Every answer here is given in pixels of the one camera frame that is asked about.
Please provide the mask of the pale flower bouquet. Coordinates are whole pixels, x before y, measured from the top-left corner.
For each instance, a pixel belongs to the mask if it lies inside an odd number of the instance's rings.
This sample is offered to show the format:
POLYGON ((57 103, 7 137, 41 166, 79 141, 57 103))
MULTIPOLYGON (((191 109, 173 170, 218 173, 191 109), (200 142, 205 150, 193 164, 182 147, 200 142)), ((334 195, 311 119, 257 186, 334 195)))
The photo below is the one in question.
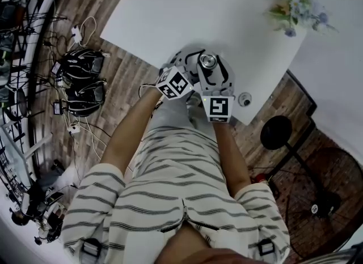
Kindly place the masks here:
POLYGON ((273 29, 285 36, 297 36, 297 29, 314 32, 337 32, 330 16, 319 0, 271 0, 264 13, 273 29))

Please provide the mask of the person's striped white shirt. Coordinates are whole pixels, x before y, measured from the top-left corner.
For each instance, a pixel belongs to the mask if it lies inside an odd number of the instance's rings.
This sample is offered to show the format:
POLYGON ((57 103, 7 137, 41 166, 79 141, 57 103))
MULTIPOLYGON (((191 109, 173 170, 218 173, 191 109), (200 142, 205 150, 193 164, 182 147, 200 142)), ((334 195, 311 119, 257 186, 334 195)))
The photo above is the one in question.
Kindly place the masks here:
POLYGON ((213 248, 267 263, 287 258, 289 232, 269 186, 252 184, 232 197, 217 144, 203 133, 156 128, 135 162, 129 182, 110 164, 83 178, 61 232, 75 263, 153 264, 185 222, 213 248))

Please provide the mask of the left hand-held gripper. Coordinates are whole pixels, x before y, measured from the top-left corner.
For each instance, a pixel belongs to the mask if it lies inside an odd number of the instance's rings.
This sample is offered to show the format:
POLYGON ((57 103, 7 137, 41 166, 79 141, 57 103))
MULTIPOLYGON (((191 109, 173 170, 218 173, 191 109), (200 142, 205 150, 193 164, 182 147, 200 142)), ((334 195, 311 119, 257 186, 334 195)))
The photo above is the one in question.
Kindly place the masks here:
POLYGON ((201 47, 186 46, 162 66, 155 84, 165 98, 179 99, 193 91, 194 84, 200 81, 196 55, 204 51, 201 47))

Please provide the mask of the person's grey trousers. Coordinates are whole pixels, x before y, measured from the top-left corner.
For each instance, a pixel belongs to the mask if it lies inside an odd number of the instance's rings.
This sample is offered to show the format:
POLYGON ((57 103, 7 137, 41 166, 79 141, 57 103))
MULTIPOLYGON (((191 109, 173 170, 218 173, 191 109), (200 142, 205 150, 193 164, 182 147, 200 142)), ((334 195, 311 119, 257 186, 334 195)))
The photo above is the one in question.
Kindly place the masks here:
POLYGON ((189 103, 190 96, 185 95, 175 100, 164 99, 161 106, 154 112, 145 132, 164 126, 178 127, 199 131, 216 141, 213 126, 208 122, 204 108, 196 104, 200 102, 200 96, 196 95, 196 101, 189 103))

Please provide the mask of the person's bare chest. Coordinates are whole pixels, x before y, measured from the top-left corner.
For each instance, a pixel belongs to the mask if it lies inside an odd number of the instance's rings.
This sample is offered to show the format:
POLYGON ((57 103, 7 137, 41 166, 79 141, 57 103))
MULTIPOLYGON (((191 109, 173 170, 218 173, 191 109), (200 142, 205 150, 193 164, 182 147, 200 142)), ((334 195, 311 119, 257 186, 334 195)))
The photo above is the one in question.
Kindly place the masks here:
POLYGON ((154 264, 250 264, 230 250, 211 248, 190 224, 183 224, 162 249, 154 264))

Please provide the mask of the person's light shoe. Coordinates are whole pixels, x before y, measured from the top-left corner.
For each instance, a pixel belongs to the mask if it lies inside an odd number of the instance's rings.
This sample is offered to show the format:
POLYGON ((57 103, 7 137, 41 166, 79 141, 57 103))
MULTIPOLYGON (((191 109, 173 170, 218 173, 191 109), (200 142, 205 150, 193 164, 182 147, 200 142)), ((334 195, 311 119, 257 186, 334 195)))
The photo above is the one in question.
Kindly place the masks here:
POLYGON ((202 99, 199 93, 194 92, 188 99, 187 99, 187 106, 192 107, 201 107, 202 106, 202 99))

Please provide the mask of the black standing fan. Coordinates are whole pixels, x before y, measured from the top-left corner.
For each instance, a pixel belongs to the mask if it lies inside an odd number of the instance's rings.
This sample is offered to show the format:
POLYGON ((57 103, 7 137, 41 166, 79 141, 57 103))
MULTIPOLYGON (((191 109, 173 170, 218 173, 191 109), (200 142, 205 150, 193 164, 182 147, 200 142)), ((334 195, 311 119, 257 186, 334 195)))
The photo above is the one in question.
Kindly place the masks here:
POLYGON ((286 147, 298 163, 285 222, 293 251, 309 259, 340 248, 363 224, 363 168, 337 147, 320 148, 304 160, 288 142, 292 131, 290 119, 275 116, 260 140, 268 150, 286 147))

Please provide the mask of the white table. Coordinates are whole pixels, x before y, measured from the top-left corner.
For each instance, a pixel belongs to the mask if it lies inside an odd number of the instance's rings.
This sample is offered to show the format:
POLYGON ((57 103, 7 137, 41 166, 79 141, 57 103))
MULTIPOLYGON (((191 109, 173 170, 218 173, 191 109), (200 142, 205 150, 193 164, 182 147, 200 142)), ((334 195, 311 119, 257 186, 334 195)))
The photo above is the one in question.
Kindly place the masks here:
POLYGON ((272 94, 307 32, 290 38, 264 13, 271 0, 120 0, 101 38, 161 67, 187 45, 220 54, 235 72, 233 116, 248 125, 272 94), (238 104, 248 92, 252 102, 238 104))

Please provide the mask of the person's left forearm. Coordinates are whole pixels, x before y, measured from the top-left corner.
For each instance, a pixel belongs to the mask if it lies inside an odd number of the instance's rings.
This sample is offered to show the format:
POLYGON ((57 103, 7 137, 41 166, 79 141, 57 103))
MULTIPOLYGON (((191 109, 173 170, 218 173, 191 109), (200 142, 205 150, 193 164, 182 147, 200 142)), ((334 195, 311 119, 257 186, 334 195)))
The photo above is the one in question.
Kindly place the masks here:
POLYGON ((125 173, 132 161, 143 134, 162 94, 149 88, 113 132, 100 162, 110 164, 125 173))

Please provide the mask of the person's right forearm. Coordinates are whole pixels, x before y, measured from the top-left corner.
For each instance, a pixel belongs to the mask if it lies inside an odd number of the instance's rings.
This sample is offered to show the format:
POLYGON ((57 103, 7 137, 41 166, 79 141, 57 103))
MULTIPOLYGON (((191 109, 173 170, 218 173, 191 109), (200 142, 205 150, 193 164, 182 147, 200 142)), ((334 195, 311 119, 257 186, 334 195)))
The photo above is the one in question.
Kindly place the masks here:
POLYGON ((230 125, 213 123, 213 129, 227 188, 230 195, 235 197, 241 189, 251 185, 248 167, 235 141, 230 125))

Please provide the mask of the black round stool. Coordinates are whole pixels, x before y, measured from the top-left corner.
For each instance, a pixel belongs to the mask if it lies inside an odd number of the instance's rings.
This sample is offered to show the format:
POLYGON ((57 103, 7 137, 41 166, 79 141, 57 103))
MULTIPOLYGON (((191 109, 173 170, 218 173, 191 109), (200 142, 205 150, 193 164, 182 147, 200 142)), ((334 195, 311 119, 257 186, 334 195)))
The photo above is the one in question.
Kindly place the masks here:
POLYGON ((19 114, 14 116, 13 121, 19 121, 22 118, 32 118, 45 112, 42 110, 37 113, 32 113, 31 110, 28 109, 27 96, 21 88, 16 91, 16 106, 19 114))

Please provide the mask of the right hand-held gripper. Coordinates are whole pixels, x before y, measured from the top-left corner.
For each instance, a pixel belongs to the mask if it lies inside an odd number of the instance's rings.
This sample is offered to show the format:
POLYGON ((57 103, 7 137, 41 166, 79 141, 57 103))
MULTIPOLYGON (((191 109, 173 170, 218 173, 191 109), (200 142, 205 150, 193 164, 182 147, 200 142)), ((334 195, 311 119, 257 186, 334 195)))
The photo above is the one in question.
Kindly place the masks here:
POLYGON ((208 121, 229 123, 235 100, 233 69, 224 58, 217 55, 217 63, 213 67, 198 63, 197 71, 201 83, 201 101, 208 121))

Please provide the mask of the white frame glass desk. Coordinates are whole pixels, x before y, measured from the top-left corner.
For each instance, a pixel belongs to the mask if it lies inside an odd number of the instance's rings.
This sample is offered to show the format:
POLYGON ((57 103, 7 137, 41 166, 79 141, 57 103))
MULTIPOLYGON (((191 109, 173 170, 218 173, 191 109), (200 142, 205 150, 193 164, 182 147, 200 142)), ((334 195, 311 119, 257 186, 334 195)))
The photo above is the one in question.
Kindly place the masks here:
POLYGON ((15 172, 16 177, 20 182, 25 187, 29 187, 32 180, 31 172, 33 172, 33 167, 30 165, 30 159, 38 149, 51 140, 53 134, 48 134, 34 146, 30 147, 26 152, 23 152, 16 144, 13 136, 9 133, 14 123, 14 121, 10 121, 0 126, 0 139, 2 139, 2 142, 5 144, 5 154, 10 157, 10 168, 15 172))

